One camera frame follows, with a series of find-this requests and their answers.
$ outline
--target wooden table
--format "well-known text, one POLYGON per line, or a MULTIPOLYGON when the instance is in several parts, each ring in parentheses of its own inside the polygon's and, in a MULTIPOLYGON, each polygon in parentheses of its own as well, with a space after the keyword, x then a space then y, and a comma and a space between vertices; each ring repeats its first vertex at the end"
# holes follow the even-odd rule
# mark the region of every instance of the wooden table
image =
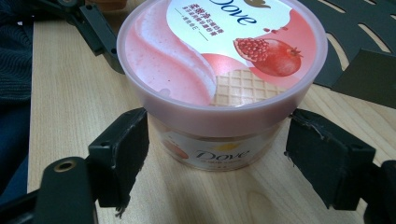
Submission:
MULTIPOLYGON (((106 17, 116 29, 136 1, 106 17)), ((65 21, 35 23, 29 191, 42 171, 88 145, 120 114, 140 107, 126 76, 95 57, 65 21)), ((330 119, 377 149, 375 163, 396 159, 396 111, 312 86, 300 108, 330 119)), ((283 155, 288 122, 274 146, 254 164, 232 172, 205 172, 168 156, 150 133, 143 170, 122 219, 98 208, 101 223, 363 223, 365 209, 328 210, 297 167, 283 155)))

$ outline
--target dove body scrub tub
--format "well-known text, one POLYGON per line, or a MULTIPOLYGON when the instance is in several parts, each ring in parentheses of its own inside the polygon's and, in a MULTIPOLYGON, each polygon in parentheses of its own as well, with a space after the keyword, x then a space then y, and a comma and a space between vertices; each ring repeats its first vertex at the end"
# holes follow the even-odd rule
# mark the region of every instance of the dove body scrub tub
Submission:
POLYGON ((163 147, 210 171, 257 160, 303 100, 327 55, 297 1, 148 0, 117 51, 163 147))

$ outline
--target screw hole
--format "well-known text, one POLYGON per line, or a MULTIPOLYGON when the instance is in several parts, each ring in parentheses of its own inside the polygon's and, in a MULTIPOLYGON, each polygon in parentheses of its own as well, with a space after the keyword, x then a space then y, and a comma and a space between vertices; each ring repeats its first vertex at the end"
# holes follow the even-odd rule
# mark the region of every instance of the screw hole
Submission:
POLYGON ((63 161, 55 166, 54 171, 57 173, 66 172, 73 169, 76 165, 75 161, 63 161))

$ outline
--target label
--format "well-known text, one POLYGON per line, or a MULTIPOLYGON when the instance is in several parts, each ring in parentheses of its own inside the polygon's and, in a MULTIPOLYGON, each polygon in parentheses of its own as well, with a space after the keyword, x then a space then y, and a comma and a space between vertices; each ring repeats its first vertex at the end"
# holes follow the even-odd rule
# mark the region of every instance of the label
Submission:
POLYGON ((172 0, 166 19, 217 76, 249 70, 264 82, 289 89, 315 59, 309 24, 280 1, 172 0))
POLYGON ((208 138, 167 128, 150 117, 162 144, 176 160, 195 168, 228 171, 247 166, 259 159, 275 137, 279 126, 250 136, 208 138))

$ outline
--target black metal bracket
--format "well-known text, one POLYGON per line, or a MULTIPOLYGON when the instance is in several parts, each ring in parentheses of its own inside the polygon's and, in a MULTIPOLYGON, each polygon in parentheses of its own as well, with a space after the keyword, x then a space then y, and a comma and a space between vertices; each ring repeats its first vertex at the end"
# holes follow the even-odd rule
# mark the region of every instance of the black metal bracket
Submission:
POLYGON ((356 210, 363 198, 366 224, 396 223, 396 161, 377 167, 373 147, 316 113, 296 109, 290 117, 285 155, 325 205, 356 210))
POLYGON ((117 37, 97 5, 84 0, 25 0, 32 8, 43 9, 76 26, 95 56, 103 54, 116 72, 124 74, 117 55, 117 37))
POLYGON ((89 146, 87 159, 49 165, 40 189, 0 207, 0 223, 97 223, 94 202, 116 207, 120 217, 149 151, 147 111, 119 116, 89 146))

